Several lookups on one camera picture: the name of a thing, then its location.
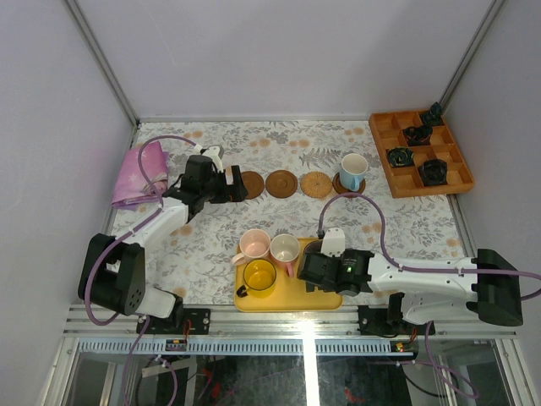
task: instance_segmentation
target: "white mug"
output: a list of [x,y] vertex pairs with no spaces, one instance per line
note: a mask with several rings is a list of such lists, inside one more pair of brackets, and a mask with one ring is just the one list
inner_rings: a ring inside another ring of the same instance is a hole
[[340,165],[340,183],[344,188],[356,192],[361,187],[368,169],[369,163],[364,156],[347,154]]

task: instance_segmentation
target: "yellow cup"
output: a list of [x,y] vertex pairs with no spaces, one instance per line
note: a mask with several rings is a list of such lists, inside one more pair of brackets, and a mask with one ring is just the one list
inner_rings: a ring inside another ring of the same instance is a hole
[[253,260],[244,268],[244,285],[237,290],[239,298],[249,294],[256,298],[266,298],[276,286],[276,268],[268,260]]

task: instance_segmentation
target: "wire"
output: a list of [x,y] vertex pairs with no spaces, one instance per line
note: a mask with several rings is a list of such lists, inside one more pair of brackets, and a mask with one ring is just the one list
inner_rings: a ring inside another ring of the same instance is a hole
[[[137,336],[137,338],[135,338],[134,343],[130,347],[129,352],[128,352],[128,357],[126,358],[126,363],[124,364],[124,368],[123,368],[123,372],[122,372],[122,386],[121,386],[121,388],[122,388],[122,395],[123,395],[123,398],[124,398],[124,405],[125,406],[129,406],[129,399],[128,399],[128,396],[126,395],[126,378],[127,378],[127,375],[128,375],[128,366],[129,366],[129,363],[130,363],[132,357],[134,356],[134,350],[137,347],[137,344],[139,343],[140,339],[145,334],[147,328],[149,328],[149,324],[150,324],[150,317],[146,316],[145,324],[143,325],[143,328],[141,328],[141,332],[139,333],[139,336]],[[167,406],[172,406],[172,404],[175,402],[175,398],[177,397],[177,391],[178,391],[177,374],[176,374],[174,368],[172,367],[172,365],[169,362],[167,362],[167,360],[163,359],[162,357],[158,357],[158,359],[167,368],[169,368],[169,370],[172,373],[172,384],[173,384],[172,396],[171,396],[171,400],[167,404]]]
[[151,138],[150,140],[146,141],[141,146],[141,148],[139,149],[139,154],[137,155],[137,163],[139,165],[139,170],[141,171],[141,174],[143,175],[143,178],[145,179],[146,183],[149,185],[152,192],[158,197],[158,200],[160,201],[160,205],[159,205],[158,209],[154,213],[152,213],[149,217],[147,217],[145,220],[143,220],[140,224],[135,226],[133,228],[133,231],[128,231],[124,235],[122,235],[122,236],[118,237],[117,239],[115,239],[112,242],[111,245],[107,246],[103,250],[103,252],[101,252],[100,256],[98,256],[98,259],[96,260],[96,262],[92,266],[92,269],[90,270],[90,274],[88,276],[88,279],[87,279],[86,285],[85,285],[85,309],[86,309],[86,314],[87,314],[88,318],[94,324],[96,324],[97,326],[107,326],[108,324],[111,324],[118,316],[118,313],[116,312],[114,315],[111,316],[111,318],[109,318],[109,319],[107,319],[105,321],[101,321],[101,320],[98,320],[94,316],[94,313],[92,313],[92,308],[90,307],[90,293],[91,293],[91,290],[92,290],[92,283],[94,283],[94,279],[96,279],[96,273],[98,272],[98,269],[100,268],[102,262],[107,258],[107,256],[111,253],[111,251],[117,245],[119,245],[125,239],[127,239],[128,237],[130,237],[131,235],[133,235],[134,233],[139,231],[142,227],[144,227],[146,224],[148,224],[149,222],[154,220],[161,213],[161,208],[163,207],[163,198],[161,197],[160,190],[154,185],[154,183],[150,180],[150,178],[146,174],[145,169],[143,168],[142,156],[143,156],[143,151],[144,151],[144,149],[146,148],[146,146],[148,144],[150,144],[151,142],[154,142],[156,140],[164,140],[164,139],[181,140],[181,141],[188,142],[192,146],[196,146],[196,144],[192,140],[188,140],[187,138],[184,138],[184,137],[180,137],[180,136],[177,136],[177,135],[160,135],[158,137],[154,137],[154,138]]
[[429,344],[429,333],[430,333],[430,328],[432,327],[433,324],[434,324],[433,321],[429,321],[427,323],[427,325],[426,325],[426,331],[424,332],[424,347],[426,349],[426,354],[429,356],[430,363],[435,368],[436,374],[438,374],[440,379],[448,387],[450,387],[453,391],[455,391],[459,395],[463,396],[464,398],[468,398],[468,399],[477,399],[477,398],[479,398],[479,390],[465,376],[460,375],[458,372],[452,370],[451,368],[448,369],[448,371],[450,373],[454,374],[457,377],[460,377],[463,381],[465,381],[472,388],[473,395],[462,391],[459,387],[456,387],[453,384],[453,382],[449,381],[441,373],[441,370],[443,369],[443,365],[436,364],[436,362],[434,361],[434,356],[432,355],[432,351],[430,350],[430,344]]
[[145,334],[146,329],[149,328],[149,324],[150,324],[150,317],[147,316],[145,324],[143,325],[143,328],[141,328],[141,332],[139,333],[139,336],[137,336],[137,338],[135,338],[134,343],[129,348],[128,357],[126,358],[126,363],[124,364],[124,368],[123,368],[123,371],[122,371],[122,386],[121,386],[121,388],[122,388],[122,395],[123,395],[123,398],[124,398],[124,404],[126,406],[129,406],[128,396],[126,396],[126,377],[128,375],[128,365],[129,365],[129,362],[132,359],[132,356],[134,354],[135,348],[137,347],[137,344],[139,343],[140,339],[143,337],[143,334]]
[[440,398],[440,399],[447,398],[446,395],[440,395],[439,393],[432,393],[432,392],[427,391],[426,389],[421,388],[417,383],[412,381],[412,379],[409,376],[407,376],[406,371],[404,370],[404,368],[402,368],[402,373],[404,374],[404,377],[406,378],[406,381],[411,383],[413,387],[417,388],[422,393],[424,393],[426,395],[429,395],[432,398]]
[[[140,224],[135,226],[133,228],[133,231],[128,231],[124,235],[122,235],[122,236],[118,237],[117,239],[115,239],[110,245],[108,245],[101,252],[100,256],[98,256],[98,259],[96,260],[96,262],[94,263],[94,265],[90,269],[90,273],[89,273],[89,276],[88,276],[88,279],[87,279],[86,285],[85,285],[85,309],[86,309],[86,314],[89,317],[89,319],[94,324],[96,324],[97,326],[106,326],[106,325],[112,323],[118,317],[118,312],[115,312],[115,314],[113,314],[109,319],[107,319],[105,321],[102,321],[102,320],[98,320],[94,316],[94,313],[92,312],[92,307],[91,307],[91,302],[90,302],[90,293],[92,291],[92,284],[94,283],[94,280],[96,279],[96,273],[98,272],[98,269],[100,268],[103,261],[107,258],[107,256],[111,253],[111,251],[115,247],[117,247],[119,244],[121,244],[125,239],[127,239],[131,235],[135,234],[137,231],[139,231],[146,224],[148,224],[149,222],[154,220],[162,212],[163,197],[161,196],[160,190],[154,185],[154,183],[150,180],[150,178],[146,174],[145,168],[143,167],[142,157],[143,157],[143,150],[146,148],[146,146],[148,144],[150,144],[151,142],[157,141],[157,140],[165,140],[165,139],[181,140],[181,141],[185,141],[185,142],[189,143],[192,146],[196,146],[196,144],[192,140],[188,140],[187,138],[184,138],[184,137],[181,137],[181,136],[178,136],[178,135],[160,135],[158,137],[154,137],[154,138],[151,138],[150,140],[146,141],[141,146],[141,148],[139,149],[139,154],[137,155],[137,163],[139,165],[139,170],[141,171],[141,174],[143,175],[143,178],[145,179],[146,183],[149,185],[149,187],[152,190],[152,192],[154,193],[154,195],[158,197],[158,200],[160,201],[160,205],[158,206],[158,209],[154,213],[152,213],[150,216],[148,216]],[[128,398],[126,396],[126,374],[127,374],[127,370],[128,370],[128,364],[129,364],[129,361],[131,360],[131,357],[132,357],[132,355],[134,353],[135,347],[137,346],[139,340],[143,337],[143,334],[145,334],[145,331],[148,328],[149,323],[150,323],[150,317],[147,316],[145,325],[141,329],[141,332],[139,333],[139,336],[135,339],[134,344],[129,349],[128,358],[126,359],[126,364],[124,366],[124,371],[123,371],[123,374],[122,374],[122,391],[123,391],[124,403],[127,406],[129,406],[129,401],[128,401]],[[173,395],[171,397],[171,401],[167,405],[167,406],[171,406],[172,403],[175,400],[175,397],[177,396],[177,390],[178,390],[177,374],[175,373],[175,370],[172,368],[171,364],[169,364],[166,360],[164,360],[162,358],[160,358],[160,359],[163,361],[163,364],[165,366],[167,366],[167,368],[169,368],[169,370],[171,371],[172,376],[173,376]]]
[[[380,207],[368,196],[361,195],[360,193],[356,192],[347,192],[342,193],[340,195],[336,195],[323,206],[323,210],[320,213],[320,220],[318,223],[318,234],[323,232],[323,216],[325,215],[325,212],[327,208],[331,205],[333,201],[336,199],[339,199],[341,197],[360,197],[361,199],[366,200],[369,204],[371,204],[374,209],[378,212],[381,219],[381,233],[380,233],[380,245],[381,245],[381,253],[383,256],[393,265],[398,268],[401,268],[403,271],[409,271],[409,272],[417,272],[417,273],[450,273],[450,274],[456,274],[457,269],[455,268],[415,268],[413,266],[401,266],[398,262],[396,262],[387,251],[387,248],[385,247],[385,227],[386,227],[386,221],[385,216],[383,215],[383,211],[380,209]],[[462,269],[461,272],[463,274],[478,274],[478,275],[506,275],[506,276],[512,276],[512,277],[531,277],[534,279],[537,279],[538,281],[541,281],[541,275],[538,275],[536,273],[532,272],[522,272],[522,271],[515,271],[515,270],[508,270],[508,269]],[[541,295],[541,288],[537,291],[527,294],[525,296],[521,297],[521,300],[528,300],[533,299]]]
[[371,336],[377,336],[377,337],[380,337],[380,338],[397,338],[398,337],[398,334],[395,334],[394,336],[386,336],[385,334],[378,334],[377,332],[371,332],[370,330],[361,330],[360,331],[361,333],[362,332],[367,332],[369,335]]
[[212,372],[210,373],[209,379],[206,382],[205,387],[199,394],[199,397],[197,398],[197,401],[201,400],[203,397],[203,394],[206,392],[207,388],[209,387],[210,383],[212,382],[212,377],[214,376],[214,370],[216,369],[216,356],[214,357],[214,360],[212,361]]

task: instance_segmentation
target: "patterned table surface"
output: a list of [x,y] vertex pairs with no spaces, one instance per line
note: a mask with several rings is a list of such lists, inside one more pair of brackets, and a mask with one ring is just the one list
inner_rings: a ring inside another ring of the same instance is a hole
[[[263,228],[271,237],[279,233],[316,237],[320,211],[336,193],[333,190],[321,200],[310,198],[301,190],[300,179],[311,171],[332,177],[342,157],[350,152],[362,154],[369,162],[364,193],[385,213],[391,255],[421,259],[463,255],[446,196],[391,197],[368,122],[145,123],[137,134],[137,145],[164,134],[183,135],[203,146],[222,145],[224,166],[238,164],[242,171],[255,171],[263,178],[286,169],[299,179],[297,192],[287,199],[264,191],[242,203],[207,203],[190,224],[173,232],[148,255],[146,282],[180,294],[187,304],[232,305],[235,276],[229,260],[244,231]],[[192,149],[178,140],[160,142],[170,154],[170,178],[175,179]],[[152,210],[153,204],[143,204],[137,211],[117,211],[113,232]],[[360,199],[337,200],[325,214],[324,225],[342,228],[348,247],[380,252],[380,218]],[[360,294],[346,298],[344,304],[385,301],[384,294]]]

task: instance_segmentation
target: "black bracket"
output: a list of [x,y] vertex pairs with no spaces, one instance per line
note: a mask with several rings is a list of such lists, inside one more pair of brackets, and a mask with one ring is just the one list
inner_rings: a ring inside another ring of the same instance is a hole
[[[150,316],[147,334],[174,335],[184,337],[189,326],[189,336],[206,336],[210,330],[210,309],[183,309],[181,322],[164,322],[164,319]],[[141,332],[144,323],[137,324],[137,332]]]
[[[415,325],[402,319],[390,320],[389,309],[372,309],[368,306],[358,306],[359,331],[364,336],[377,336],[393,338],[395,335],[411,336],[416,327],[418,335],[424,335],[426,324]],[[430,328],[429,335],[436,334],[434,324]]]

